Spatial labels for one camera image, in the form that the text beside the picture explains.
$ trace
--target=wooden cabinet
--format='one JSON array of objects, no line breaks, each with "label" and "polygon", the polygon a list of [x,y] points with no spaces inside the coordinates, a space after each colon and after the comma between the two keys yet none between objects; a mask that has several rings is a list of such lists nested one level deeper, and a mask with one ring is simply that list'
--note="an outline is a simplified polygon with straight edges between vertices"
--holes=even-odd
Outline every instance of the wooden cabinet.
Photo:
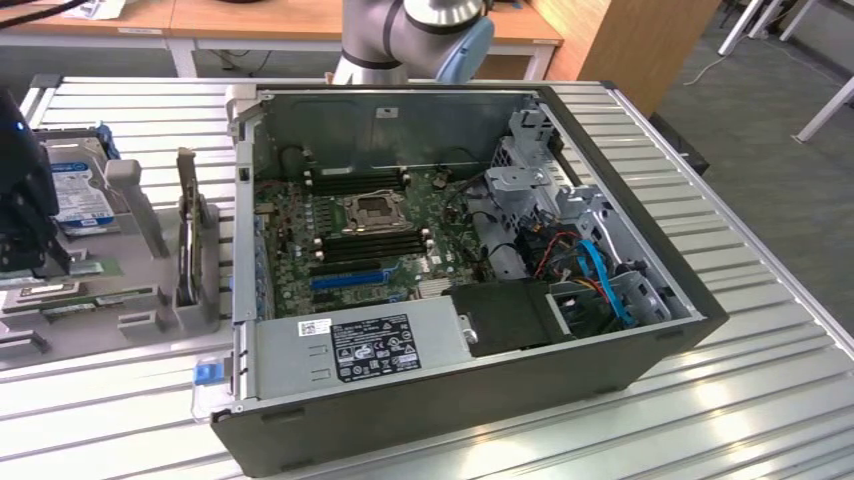
[{"label": "wooden cabinet", "polygon": [[531,0],[563,37],[546,78],[611,80],[650,115],[720,0]]}]

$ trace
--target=white sticker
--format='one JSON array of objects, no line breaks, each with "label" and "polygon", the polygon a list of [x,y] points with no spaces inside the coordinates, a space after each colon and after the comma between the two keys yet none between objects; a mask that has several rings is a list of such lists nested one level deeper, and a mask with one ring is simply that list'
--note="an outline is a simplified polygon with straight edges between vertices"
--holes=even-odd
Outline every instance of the white sticker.
[{"label": "white sticker", "polygon": [[143,295],[144,292],[128,292],[128,293],[116,293],[115,295],[104,295],[103,297],[95,297],[95,301],[98,304],[104,307],[107,305],[116,305],[119,303],[124,303],[128,298],[135,298]]},{"label": "white sticker", "polygon": [[120,28],[119,33],[132,33],[134,35],[163,35],[159,28]]},{"label": "white sticker", "polygon": [[100,233],[114,222],[104,192],[91,185],[92,169],[84,162],[51,164],[59,200],[56,221],[67,235]]},{"label": "white sticker", "polygon": [[398,363],[414,362],[415,360],[418,360],[418,354],[417,353],[410,353],[409,355],[401,355],[398,357]]},{"label": "white sticker", "polygon": [[398,107],[379,107],[377,109],[377,118],[398,118]]},{"label": "white sticker", "polygon": [[79,305],[68,305],[67,307],[56,307],[42,310],[42,315],[55,316],[55,315],[66,315],[68,313],[83,312],[87,310],[95,310],[94,303],[82,303]]},{"label": "white sticker", "polygon": [[318,320],[306,320],[305,322],[299,322],[297,324],[297,327],[299,328],[299,336],[307,337],[309,335],[321,335],[322,333],[330,333],[331,325],[331,318],[319,318]]}]

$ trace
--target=blue expansion slot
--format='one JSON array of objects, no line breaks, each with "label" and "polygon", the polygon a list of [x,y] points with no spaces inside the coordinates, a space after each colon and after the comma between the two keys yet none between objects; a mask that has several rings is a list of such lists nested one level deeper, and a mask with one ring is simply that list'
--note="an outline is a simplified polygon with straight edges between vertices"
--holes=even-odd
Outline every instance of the blue expansion slot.
[{"label": "blue expansion slot", "polygon": [[359,285],[387,283],[389,278],[389,272],[378,270],[377,272],[354,273],[339,277],[313,278],[310,286],[313,290],[357,287]]}]

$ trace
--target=slotted metal surface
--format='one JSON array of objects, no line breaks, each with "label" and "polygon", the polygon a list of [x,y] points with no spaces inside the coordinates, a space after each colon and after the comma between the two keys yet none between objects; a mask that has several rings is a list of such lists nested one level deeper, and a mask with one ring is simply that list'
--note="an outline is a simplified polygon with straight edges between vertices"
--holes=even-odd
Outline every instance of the slotted metal surface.
[{"label": "slotted metal surface", "polygon": [[[850,338],[620,93],[595,83],[554,86],[732,320],[624,392],[278,478],[850,475]],[[155,205],[179,195],[175,147],[199,149],[203,192],[229,209],[225,88],[217,80],[68,78],[42,106],[42,126],[110,120],[124,157],[146,167]],[[593,181],[573,153],[566,156]],[[230,215],[226,210],[225,239],[234,232]],[[222,255],[227,286],[227,240]],[[0,478],[242,478],[209,426],[190,414],[197,357],[230,345],[229,332],[219,332],[0,373]],[[337,441],[358,441],[358,432]]]}]

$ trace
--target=blue cable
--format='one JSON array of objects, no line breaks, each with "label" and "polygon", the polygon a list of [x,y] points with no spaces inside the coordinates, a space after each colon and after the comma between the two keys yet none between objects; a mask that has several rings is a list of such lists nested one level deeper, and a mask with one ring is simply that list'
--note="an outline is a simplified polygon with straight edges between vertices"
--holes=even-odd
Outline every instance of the blue cable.
[{"label": "blue cable", "polygon": [[599,254],[599,250],[597,250],[597,246],[593,244],[590,240],[581,240],[578,245],[585,247],[587,253],[590,254],[590,258],[593,259],[593,264],[597,267],[597,274],[599,276],[599,282],[602,283],[602,290],[609,297],[609,301],[611,302],[611,307],[614,308],[614,313],[624,321],[624,325],[628,327],[634,326],[636,321],[629,315],[629,312],[624,308],[624,303],[617,298],[614,294],[614,289],[611,288],[611,281],[609,280],[609,269],[605,268],[605,262],[602,261],[602,255]]},{"label": "blue cable", "polygon": [[590,270],[587,259],[585,257],[578,257],[578,265],[582,267],[582,275],[585,275],[586,277],[591,277],[593,271]]}]

